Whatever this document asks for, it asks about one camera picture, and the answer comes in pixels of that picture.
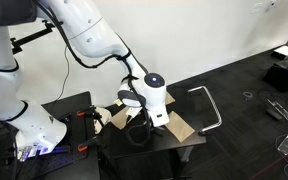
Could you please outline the tan napkin behind bowl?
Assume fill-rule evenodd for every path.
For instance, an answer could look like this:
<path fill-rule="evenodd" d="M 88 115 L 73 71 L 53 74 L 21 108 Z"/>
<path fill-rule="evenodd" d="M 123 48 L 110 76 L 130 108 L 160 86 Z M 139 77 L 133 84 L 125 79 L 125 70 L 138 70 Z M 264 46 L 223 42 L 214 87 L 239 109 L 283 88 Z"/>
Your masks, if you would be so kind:
<path fill-rule="evenodd" d="M 171 103 L 174 103 L 175 102 L 175 99 L 171 96 L 170 93 L 166 93 L 166 99 L 165 99 L 165 104 L 168 105 L 168 104 L 171 104 Z"/>

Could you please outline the yellow sticky note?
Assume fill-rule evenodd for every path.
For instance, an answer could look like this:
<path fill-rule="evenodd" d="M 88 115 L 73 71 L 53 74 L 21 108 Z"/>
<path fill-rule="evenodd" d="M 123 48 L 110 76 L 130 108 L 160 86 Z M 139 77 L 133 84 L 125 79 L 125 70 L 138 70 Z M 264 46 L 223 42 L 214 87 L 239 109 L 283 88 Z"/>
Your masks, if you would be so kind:
<path fill-rule="evenodd" d="M 117 106 L 121 106 L 121 105 L 123 104 L 120 100 L 116 100 L 116 101 L 114 101 L 114 103 L 115 103 Z"/>

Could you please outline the tan napkin near clamps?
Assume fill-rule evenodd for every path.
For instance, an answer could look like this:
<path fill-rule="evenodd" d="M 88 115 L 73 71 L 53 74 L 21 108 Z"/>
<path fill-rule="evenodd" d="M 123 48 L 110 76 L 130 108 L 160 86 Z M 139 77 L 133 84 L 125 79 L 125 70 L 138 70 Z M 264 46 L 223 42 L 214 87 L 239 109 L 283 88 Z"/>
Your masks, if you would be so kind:
<path fill-rule="evenodd" d="M 126 126 L 128 107 L 123 108 L 111 118 L 111 123 L 118 129 L 122 130 Z"/>

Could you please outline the black cart table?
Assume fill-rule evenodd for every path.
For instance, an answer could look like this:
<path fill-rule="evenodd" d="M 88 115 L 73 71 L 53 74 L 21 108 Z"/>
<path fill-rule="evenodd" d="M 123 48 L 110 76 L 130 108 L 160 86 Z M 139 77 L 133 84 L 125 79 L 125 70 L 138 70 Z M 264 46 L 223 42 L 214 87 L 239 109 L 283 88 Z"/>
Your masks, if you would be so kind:
<path fill-rule="evenodd" d="M 167 128 L 154 129 L 149 141 L 141 147 L 132 145 L 124 130 L 109 123 L 100 135 L 98 148 L 99 168 L 102 180 L 163 180 L 180 176 L 186 164 L 181 158 L 185 151 L 206 142 L 199 136 L 203 128 L 196 119 L 194 98 L 185 89 L 168 89 L 175 101 L 167 106 L 168 112 L 176 112 L 194 132 L 180 142 Z"/>

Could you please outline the black perforated breadboard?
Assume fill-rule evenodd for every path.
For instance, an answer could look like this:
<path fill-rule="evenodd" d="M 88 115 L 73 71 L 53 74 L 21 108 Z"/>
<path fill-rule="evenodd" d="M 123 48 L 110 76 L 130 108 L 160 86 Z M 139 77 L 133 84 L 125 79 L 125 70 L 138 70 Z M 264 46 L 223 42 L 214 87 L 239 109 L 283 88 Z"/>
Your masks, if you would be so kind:
<path fill-rule="evenodd" d="M 25 102 L 20 116 L 7 121 L 18 129 L 17 134 L 10 132 L 17 151 L 12 180 L 41 177 L 86 158 L 83 144 L 94 130 L 82 112 L 90 108 L 89 92 L 43 105 Z"/>

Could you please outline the black box on floor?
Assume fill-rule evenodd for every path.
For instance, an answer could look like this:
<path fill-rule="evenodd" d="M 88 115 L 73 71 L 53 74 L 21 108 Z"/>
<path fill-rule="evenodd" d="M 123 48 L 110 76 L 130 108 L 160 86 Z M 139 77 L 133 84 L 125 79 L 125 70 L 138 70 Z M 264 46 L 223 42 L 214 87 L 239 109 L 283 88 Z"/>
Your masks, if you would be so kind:
<path fill-rule="evenodd" d="M 279 92 L 288 92 L 288 69 L 274 64 L 263 77 L 263 81 Z"/>

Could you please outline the white box on floor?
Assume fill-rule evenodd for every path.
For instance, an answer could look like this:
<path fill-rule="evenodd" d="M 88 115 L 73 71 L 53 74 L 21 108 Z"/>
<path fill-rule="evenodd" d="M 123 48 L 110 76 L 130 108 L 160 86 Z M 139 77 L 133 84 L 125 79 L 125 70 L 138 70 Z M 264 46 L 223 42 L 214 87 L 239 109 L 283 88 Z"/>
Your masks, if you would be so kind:
<path fill-rule="evenodd" d="M 280 59 L 288 58 L 288 46 L 281 46 L 273 51 L 273 55 Z"/>

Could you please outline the orange-handled clamp upper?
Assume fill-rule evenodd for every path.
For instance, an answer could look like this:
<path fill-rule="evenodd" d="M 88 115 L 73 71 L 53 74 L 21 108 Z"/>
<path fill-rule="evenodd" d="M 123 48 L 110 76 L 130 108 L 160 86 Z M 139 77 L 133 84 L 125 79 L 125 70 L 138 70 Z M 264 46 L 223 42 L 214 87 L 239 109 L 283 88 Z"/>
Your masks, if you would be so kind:
<path fill-rule="evenodd" d="M 77 116 L 86 116 L 86 117 L 92 117 L 93 119 L 97 120 L 101 127 L 104 127 L 104 124 L 101 120 L 102 115 L 96 111 L 95 106 L 90 106 L 86 109 L 82 109 L 76 112 Z"/>

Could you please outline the orange-handled clamp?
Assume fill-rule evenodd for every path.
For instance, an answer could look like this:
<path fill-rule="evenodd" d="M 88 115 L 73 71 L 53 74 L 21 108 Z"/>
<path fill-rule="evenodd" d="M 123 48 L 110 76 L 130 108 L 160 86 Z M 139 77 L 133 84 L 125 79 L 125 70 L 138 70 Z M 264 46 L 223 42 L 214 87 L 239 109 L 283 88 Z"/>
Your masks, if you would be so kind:
<path fill-rule="evenodd" d="M 85 151 L 89 146 L 92 146 L 92 145 L 96 144 L 96 143 L 97 143 L 97 140 L 98 140 L 98 136 L 94 136 L 94 137 L 88 139 L 87 141 L 79 144 L 78 147 L 77 147 L 77 150 L 78 150 L 79 152 L 83 152 L 83 151 Z"/>
<path fill-rule="evenodd" d="M 97 120 L 101 127 L 104 127 L 104 124 L 101 120 L 102 115 L 96 111 L 95 106 L 90 106 L 86 109 L 82 109 L 76 112 L 77 116 L 86 116 L 86 117 L 92 117 L 93 119 Z"/>

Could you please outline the orange-handled clamp lower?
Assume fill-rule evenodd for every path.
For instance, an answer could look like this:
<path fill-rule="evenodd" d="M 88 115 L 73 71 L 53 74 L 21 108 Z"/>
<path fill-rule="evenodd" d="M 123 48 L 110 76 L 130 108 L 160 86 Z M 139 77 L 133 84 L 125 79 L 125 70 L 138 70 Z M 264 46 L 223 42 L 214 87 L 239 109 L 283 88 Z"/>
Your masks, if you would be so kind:
<path fill-rule="evenodd" d="M 79 152 L 83 152 L 83 151 L 85 151 L 89 146 L 92 146 L 92 145 L 96 144 L 96 143 L 97 143 L 97 140 L 98 140 L 98 136 L 94 136 L 94 137 L 88 139 L 87 141 L 79 144 L 78 147 L 77 147 L 77 150 L 78 150 Z"/>

